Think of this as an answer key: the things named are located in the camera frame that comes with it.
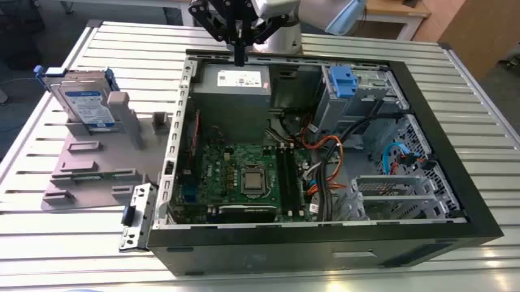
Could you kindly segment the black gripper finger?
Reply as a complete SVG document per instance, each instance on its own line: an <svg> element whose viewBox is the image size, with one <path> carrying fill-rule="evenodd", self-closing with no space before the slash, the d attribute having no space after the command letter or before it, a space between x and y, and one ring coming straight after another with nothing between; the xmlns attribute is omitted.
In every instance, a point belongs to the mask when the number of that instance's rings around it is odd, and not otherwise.
<svg viewBox="0 0 520 292"><path fill-rule="evenodd" d="M190 1L189 9L193 18L218 42L226 42L235 53L235 65L241 66L241 42L237 21L226 20L216 11L210 1Z"/></svg>
<svg viewBox="0 0 520 292"><path fill-rule="evenodd" d="M240 31L241 66L248 61L248 53L292 55L301 51L301 25L293 15L281 15L256 24L243 22Z"/></svg>

